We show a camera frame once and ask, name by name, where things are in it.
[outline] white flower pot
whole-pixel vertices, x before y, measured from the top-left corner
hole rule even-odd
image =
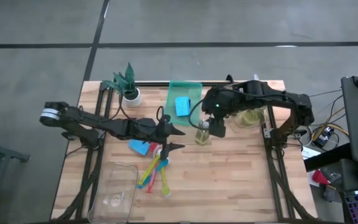
[[[142,103],[142,96],[140,94],[140,90],[138,88],[136,88],[136,90],[137,90],[137,92],[139,94],[133,100],[128,100],[124,95],[124,100],[123,101],[125,102],[126,106],[128,106],[128,107],[137,107]]]

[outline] concrete floor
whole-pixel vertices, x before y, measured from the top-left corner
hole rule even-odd
[[[92,43],[103,0],[0,0],[0,44]],[[111,0],[100,42],[358,41],[358,1]],[[90,49],[0,49],[0,145],[29,153],[13,161],[0,194],[0,223],[48,220],[67,142],[39,122],[45,101],[75,105]],[[138,80],[284,80],[288,91],[340,89],[358,75],[358,47],[99,49],[90,80],[131,62]],[[312,98],[324,121],[340,93]],[[346,120],[337,122],[346,127]],[[341,221],[339,203],[313,189],[318,215]]]

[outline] black monitor stand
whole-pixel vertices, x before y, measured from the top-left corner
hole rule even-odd
[[[358,77],[341,79],[350,143],[305,160],[307,171],[330,165],[341,159],[358,162]]]

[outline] teal tray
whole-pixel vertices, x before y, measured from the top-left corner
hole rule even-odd
[[[175,109],[175,99],[179,96],[187,96],[190,99],[190,110],[194,105],[201,100],[201,92],[203,91],[203,84],[198,82],[185,82],[185,81],[170,81],[167,102],[165,104],[164,113],[171,116],[173,124],[190,126],[189,117],[178,117]],[[200,120],[200,108],[198,105],[191,115],[191,122],[195,125]]]

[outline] blue sponge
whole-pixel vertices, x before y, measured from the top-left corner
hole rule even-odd
[[[190,114],[190,99],[187,96],[179,96],[175,99],[177,116],[188,116]]]
[[[129,140],[128,146],[135,150],[137,153],[142,154],[145,156],[147,154],[147,151],[149,150],[150,143],[139,140]]]

